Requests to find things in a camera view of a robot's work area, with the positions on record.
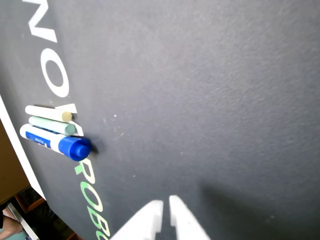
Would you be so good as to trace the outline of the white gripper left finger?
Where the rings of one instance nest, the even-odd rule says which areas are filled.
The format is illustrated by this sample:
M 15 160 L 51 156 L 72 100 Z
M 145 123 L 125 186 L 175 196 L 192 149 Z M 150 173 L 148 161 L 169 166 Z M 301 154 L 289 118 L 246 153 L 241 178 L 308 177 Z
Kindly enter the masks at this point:
M 155 240 L 162 230 L 163 201 L 152 200 L 133 215 L 112 240 Z

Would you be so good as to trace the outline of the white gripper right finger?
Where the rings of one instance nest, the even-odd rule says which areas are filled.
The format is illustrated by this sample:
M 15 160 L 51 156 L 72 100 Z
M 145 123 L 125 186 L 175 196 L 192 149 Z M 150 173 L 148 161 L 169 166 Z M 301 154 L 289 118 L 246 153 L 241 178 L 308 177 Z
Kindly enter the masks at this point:
M 170 225 L 177 240 L 210 240 L 196 217 L 177 195 L 169 197 Z

